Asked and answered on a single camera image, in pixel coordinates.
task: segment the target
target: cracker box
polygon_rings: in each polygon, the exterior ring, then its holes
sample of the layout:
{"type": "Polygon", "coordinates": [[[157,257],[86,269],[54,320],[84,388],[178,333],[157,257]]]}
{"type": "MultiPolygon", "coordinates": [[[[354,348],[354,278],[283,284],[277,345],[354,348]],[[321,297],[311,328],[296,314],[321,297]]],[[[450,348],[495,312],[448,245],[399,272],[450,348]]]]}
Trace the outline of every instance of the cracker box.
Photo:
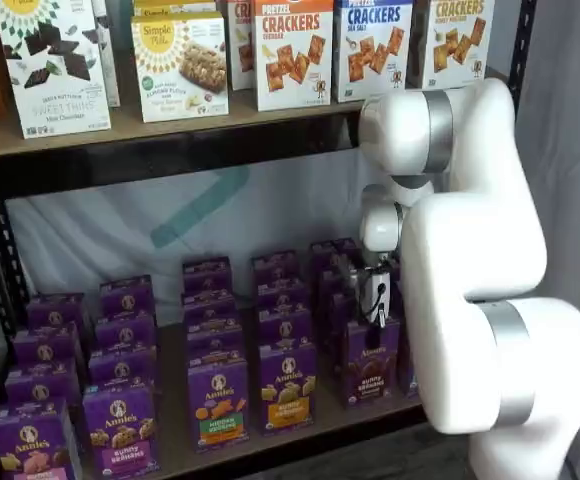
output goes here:
{"type": "Polygon", "coordinates": [[[189,356],[188,395],[197,451],[248,440],[248,368],[240,348],[189,356]]]}
{"type": "Polygon", "coordinates": [[[338,102],[404,88],[412,0],[337,0],[333,92],[338,102]]]}
{"type": "Polygon", "coordinates": [[[93,382],[106,382],[115,378],[157,378],[157,347],[141,342],[121,343],[110,348],[95,350],[88,362],[93,382]]]}
{"type": "Polygon", "coordinates": [[[385,328],[348,323],[342,349],[345,405],[351,407],[394,393],[398,337],[399,324],[392,320],[385,328]]]}
{"type": "Polygon", "coordinates": [[[90,0],[0,0],[0,35],[24,138],[110,128],[90,0]]]}
{"type": "Polygon", "coordinates": [[[144,310],[154,314],[154,295],[150,275],[115,280],[99,287],[101,311],[108,317],[121,312],[144,310]]]}
{"type": "Polygon", "coordinates": [[[333,0],[253,0],[257,107],[330,104],[333,0]]]}
{"type": "Polygon", "coordinates": [[[81,479],[65,400],[0,406],[0,460],[6,480],[81,479]]]}
{"type": "Polygon", "coordinates": [[[228,113],[219,12],[133,17],[132,38],[144,122],[228,113]]]}
{"type": "Polygon", "coordinates": [[[125,479],[159,470],[152,387],[141,378],[88,387],[83,409],[97,476],[125,479]]]}
{"type": "Polygon", "coordinates": [[[303,343],[293,348],[262,345],[259,361],[263,434],[311,425],[317,386],[314,345],[303,343]]]}
{"type": "Polygon", "coordinates": [[[183,290],[186,294],[222,288],[232,290],[232,270],[228,257],[183,264],[183,290]]]}
{"type": "Polygon", "coordinates": [[[62,397],[70,407],[81,405],[74,360],[17,365],[8,372],[5,387],[11,403],[62,397]]]}
{"type": "Polygon", "coordinates": [[[109,348],[118,343],[141,342],[156,345],[157,332],[154,317],[146,311],[121,312],[97,321],[95,334],[99,348],[109,348]]]}
{"type": "Polygon", "coordinates": [[[417,0],[408,82],[437,89],[484,78],[494,0],[417,0]]]}

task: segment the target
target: white robotic arm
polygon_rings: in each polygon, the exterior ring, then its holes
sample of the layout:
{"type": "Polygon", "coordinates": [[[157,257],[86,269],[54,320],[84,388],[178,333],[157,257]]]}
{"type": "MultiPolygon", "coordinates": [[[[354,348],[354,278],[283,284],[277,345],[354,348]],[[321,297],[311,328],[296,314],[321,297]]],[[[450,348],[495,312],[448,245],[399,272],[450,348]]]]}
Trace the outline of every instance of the white robotic arm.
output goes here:
{"type": "Polygon", "coordinates": [[[360,141],[390,175],[448,175],[448,193],[422,187],[405,212],[391,206],[403,189],[375,195],[361,232],[368,250],[399,247],[430,422],[473,434],[480,480],[555,480],[580,428],[580,313],[555,299],[500,300],[536,287],[546,268],[506,86],[486,80],[369,100],[360,141]]]}

